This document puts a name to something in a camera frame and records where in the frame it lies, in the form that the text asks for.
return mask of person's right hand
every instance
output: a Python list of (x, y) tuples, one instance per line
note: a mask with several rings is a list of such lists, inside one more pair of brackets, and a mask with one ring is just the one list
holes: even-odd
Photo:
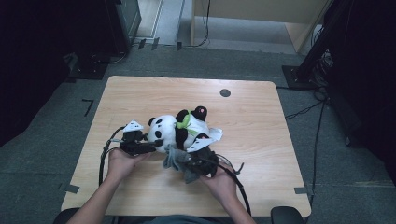
[[(233, 172), (231, 166), (221, 163), (223, 167)], [(207, 177), (204, 175), (200, 176), (200, 179), (204, 184), (207, 185), (212, 195), (221, 203), (226, 203), (226, 200), (237, 199), (236, 196), (236, 184), (233, 179), (220, 167), (216, 171), (216, 175), (213, 177)]]

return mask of light wood surface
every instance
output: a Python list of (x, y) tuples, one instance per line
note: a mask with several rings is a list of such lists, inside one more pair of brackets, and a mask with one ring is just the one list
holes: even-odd
[[(222, 89), (231, 95), (222, 97)], [(135, 119), (147, 133), (151, 117), (175, 116), (198, 105), (208, 110), (208, 126), (223, 130), (211, 149), (234, 167), (245, 163), (238, 178), (254, 217), (269, 217), (271, 209), (280, 205), (295, 207), (304, 217), (310, 214), (307, 195), (294, 191), (304, 183), (274, 83), (166, 77), (108, 80), (71, 180), (79, 192), (66, 192), (62, 210), (82, 206), (97, 189), (102, 148), (120, 126)], [(227, 216), (199, 180), (186, 185), (181, 172), (163, 169), (164, 157), (156, 152), (136, 167), (119, 186), (108, 215)]]
[[(332, 0), (214, 0), (209, 17), (286, 22), (297, 52), (313, 32)], [(194, 44), (195, 17), (206, 17), (208, 0), (193, 0), (191, 43)]]

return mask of black pole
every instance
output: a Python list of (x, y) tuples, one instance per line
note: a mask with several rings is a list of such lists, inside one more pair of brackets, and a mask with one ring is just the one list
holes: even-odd
[(332, 34), (336, 33), (335, 30), (341, 27), (343, 15), (348, 12), (351, 0), (342, 0), (336, 6), (329, 22), (323, 28), (318, 40), (315, 42), (311, 50), (309, 50), (304, 61), (300, 66), (287, 66), (282, 65), (283, 74), (291, 89), (314, 89), (317, 88), (311, 82), (312, 70), (318, 59), (321, 58), (326, 51), (329, 42), (332, 39)]

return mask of person's hand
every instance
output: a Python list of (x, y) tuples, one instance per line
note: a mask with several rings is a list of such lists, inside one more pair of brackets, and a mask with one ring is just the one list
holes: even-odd
[(113, 149), (108, 155), (108, 171), (106, 178), (111, 177), (114, 181), (121, 182), (122, 179), (132, 172), (139, 162), (148, 158), (149, 155), (150, 153), (132, 157), (120, 148)]
[[(233, 172), (233, 168), (231, 166), (222, 162), (220, 165)], [(237, 199), (236, 184), (223, 169), (218, 167), (215, 176), (207, 177), (202, 175), (200, 176), (200, 179), (207, 185), (213, 197), (215, 197), (221, 204), (226, 203), (226, 200)]]

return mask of gray carpet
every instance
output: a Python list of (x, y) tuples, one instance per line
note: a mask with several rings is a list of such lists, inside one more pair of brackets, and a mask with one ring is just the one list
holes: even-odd
[[(286, 87), (281, 65), (299, 65), (303, 59), (298, 55), (263, 52), (134, 47), (123, 61), (107, 68), (103, 80), (63, 83), (29, 128), (0, 148), (0, 223), (51, 223), (59, 213), (64, 185), (74, 172), (110, 76), (266, 80)], [(285, 115), (317, 102), (312, 91), (280, 89), (278, 93)], [(89, 103), (82, 99), (94, 100), (86, 117)], [(319, 112), (317, 106), (288, 120), (308, 189), (312, 188)], [(396, 223), (396, 190), (384, 164), (365, 148), (345, 146), (343, 130), (331, 105), (326, 105), (323, 111), (317, 165), (315, 198), (308, 223)], [(270, 223), (268, 217), (257, 220)]]

